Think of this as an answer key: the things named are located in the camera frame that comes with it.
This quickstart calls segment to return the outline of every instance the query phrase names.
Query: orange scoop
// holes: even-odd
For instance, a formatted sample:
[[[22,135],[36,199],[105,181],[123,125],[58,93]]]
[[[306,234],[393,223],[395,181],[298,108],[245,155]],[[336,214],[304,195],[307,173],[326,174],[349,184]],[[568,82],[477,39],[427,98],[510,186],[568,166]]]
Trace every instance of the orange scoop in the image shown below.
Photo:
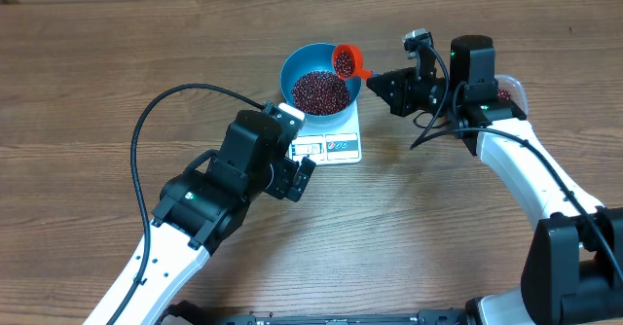
[[[336,58],[338,58],[338,55],[342,52],[347,52],[350,55],[350,58],[354,63],[354,70],[349,76],[343,76],[338,73],[338,71],[335,71],[335,74],[338,75],[340,79],[347,80],[350,78],[359,77],[362,80],[367,81],[368,78],[374,77],[374,73],[372,71],[368,71],[367,69],[363,68],[363,54],[361,53],[361,50],[359,50],[359,48],[357,48],[353,44],[340,44],[339,46],[335,47],[333,53],[331,54],[331,65],[333,66],[334,70]]]

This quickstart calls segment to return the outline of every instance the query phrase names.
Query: wooden table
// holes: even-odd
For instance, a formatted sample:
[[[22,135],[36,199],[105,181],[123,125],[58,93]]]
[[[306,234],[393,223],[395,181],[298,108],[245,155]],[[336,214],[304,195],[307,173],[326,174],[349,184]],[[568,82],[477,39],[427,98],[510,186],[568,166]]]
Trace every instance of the wooden table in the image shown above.
[[[530,120],[585,190],[623,205],[623,0],[209,0],[0,6],[0,322],[79,324],[142,235],[128,167],[138,115],[190,82],[280,100],[279,71],[312,42],[352,42],[374,71],[408,66],[400,38],[495,40]],[[218,148],[245,105],[191,90],[141,133],[148,207]],[[461,307],[518,285],[531,228],[453,138],[419,134],[371,92],[364,158],[319,168],[299,203],[257,199],[175,298],[277,316]]]

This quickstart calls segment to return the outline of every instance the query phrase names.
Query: red bean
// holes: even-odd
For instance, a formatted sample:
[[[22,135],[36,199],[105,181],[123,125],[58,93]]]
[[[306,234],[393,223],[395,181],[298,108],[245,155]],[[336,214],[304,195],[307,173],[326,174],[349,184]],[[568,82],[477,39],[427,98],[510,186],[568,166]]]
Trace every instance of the red bean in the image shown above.
[[[292,89],[294,106],[317,116],[338,113],[350,104],[347,83],[331,72],[311,72],[301,77]]]
[[[341,52],[335,58],[333,68],[336,73],[342,77],[350,77],[354,72],[354,61],[348,52]]]
[[[511,95],[510,91],[502,88],[497,89],[497,99],[498,100],[506,100],[510,101],[513,99],[513,95]]]

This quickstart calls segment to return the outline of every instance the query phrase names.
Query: white scale platform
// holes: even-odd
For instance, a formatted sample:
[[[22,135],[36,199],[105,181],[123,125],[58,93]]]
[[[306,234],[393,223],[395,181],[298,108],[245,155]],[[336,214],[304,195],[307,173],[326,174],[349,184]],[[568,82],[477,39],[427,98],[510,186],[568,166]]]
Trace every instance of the white scale platform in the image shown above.
[[[359,163],[362,158],[361,132],[357,104],[344,122],[335,125],[315,127],[305,124],[299,136],[292,141],[288,157],[300,162],[309,157],[316,165]]]

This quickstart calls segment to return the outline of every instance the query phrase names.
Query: blue bowl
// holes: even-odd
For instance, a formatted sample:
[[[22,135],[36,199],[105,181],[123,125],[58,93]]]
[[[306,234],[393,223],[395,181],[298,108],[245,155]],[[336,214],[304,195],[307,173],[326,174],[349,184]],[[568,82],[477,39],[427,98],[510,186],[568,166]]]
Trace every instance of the blue bowl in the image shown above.
[[[301,77],[316,71],[335,73],[331,65],[331,54],[334,49],[335,45],[333,44],[309,44],[294,52],[285,60],[283,68],[281,69],[281,92],[289,105],[294,106],[292,89],[294,88],[294,84]],[[350,104],[347,108],[327,116],[316,116],[306,113],[306,124],[309,126],[324,127],[332,126],[339,122],[345,122],[354,110],[354,104],[361,93],[361,79],[352,78],[347,80],[347,88],[350,93]]]

